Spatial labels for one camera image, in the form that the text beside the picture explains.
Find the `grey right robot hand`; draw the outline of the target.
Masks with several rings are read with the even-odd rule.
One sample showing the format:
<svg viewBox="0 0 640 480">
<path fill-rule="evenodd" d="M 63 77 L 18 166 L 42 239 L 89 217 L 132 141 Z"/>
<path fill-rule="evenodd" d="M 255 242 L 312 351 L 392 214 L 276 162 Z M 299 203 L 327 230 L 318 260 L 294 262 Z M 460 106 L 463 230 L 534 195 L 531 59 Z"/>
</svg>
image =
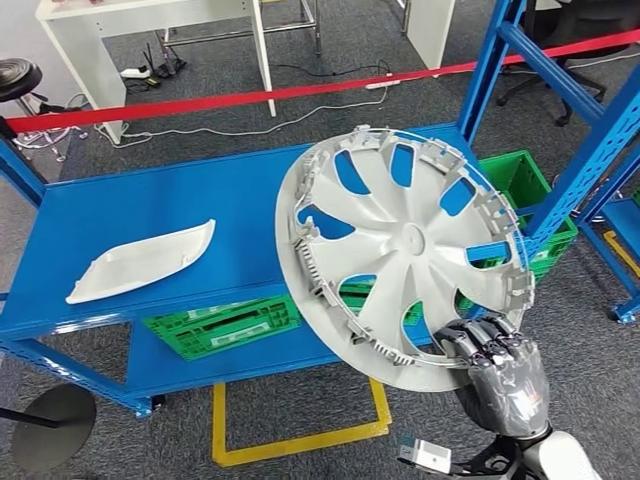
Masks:
<svg viewBox="0 0 640 480">
<path fill-rule="evenodd" d="M 549 420 L 549 383 L 538 346 L 503 316 L 457 319 L 436 331 L 447 354 L 465 363 L 466 384 L 455 391 L 476 425 L 503 437 L 543 437 Z"/>
</svg>

